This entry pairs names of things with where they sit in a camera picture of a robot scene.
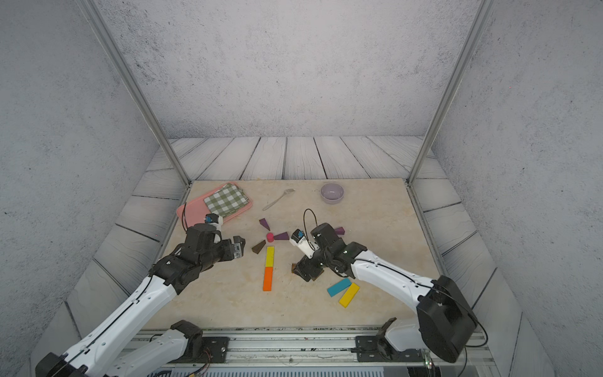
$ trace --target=purple bowl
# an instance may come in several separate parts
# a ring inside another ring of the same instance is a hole
[[[343,187],[337,183],[327,183],[320,189],[320,196],[327,204],[337,204],[343,199]]]

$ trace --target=green checkered cloth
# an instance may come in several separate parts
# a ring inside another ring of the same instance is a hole
[[[203,200],[212,214],[218,214],[226,217],[234,214],[239,208],[244,207],[248,203],[248,198],[243,190],[233,185],[226,183],[216,193],[208,196]]]

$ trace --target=white wall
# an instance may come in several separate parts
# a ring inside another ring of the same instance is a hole
[[[602,20],[497,0],[434,146],[560,376],[603,375]]]
[[[0,375],[14,375],[157,142],[73,0],[0,5]]]
[[[479,0],[98,0],[171,138],[422,135]]]

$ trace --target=metal fork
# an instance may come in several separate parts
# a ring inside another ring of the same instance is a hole
[[[277,200],[273,201],[272,203],[270,203],[269,205],[265,206],[264,208],[262,208],[262,211],[267,210],[268,208],[274,206],[276,204],[277,201],[279,201],[282,197],[284,197],[287,194],[290,194],[292,192],[295,192],[295,190],[293,189],[286,189],[285,191],[283,191],[283,195],[281,195]]]

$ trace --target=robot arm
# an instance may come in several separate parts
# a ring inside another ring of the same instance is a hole
[[[36,376],[140,376],[181,357],[187,350],[198,353],[201,330],[181,321],[126,359],[115,360],[143,325],[201,272],[217,262],[243,256],[245,240],[239,236],[233,237],[234,242],[222,239],[221,223],[221,217],[210,214],[204,224],[189,227],[185,242],[157,262],[119,308],[63,355],[49,353],[44,357],[36,366]]]
[[[429,348],[449,363],[454,363],[478,323],[470,305],[452,279],[432,280],[384,261],[363,245],[345,244],[327,223],[311,231],[316,244],[303,232],[293,232],[291,243],[304,257],[293,273],[305,281],[317,279],[324,267],[339,276],[369,282],[405,303],[417,313],[411,322],[388,321],[384,328],[383,349],[401,352],[408,348]]]

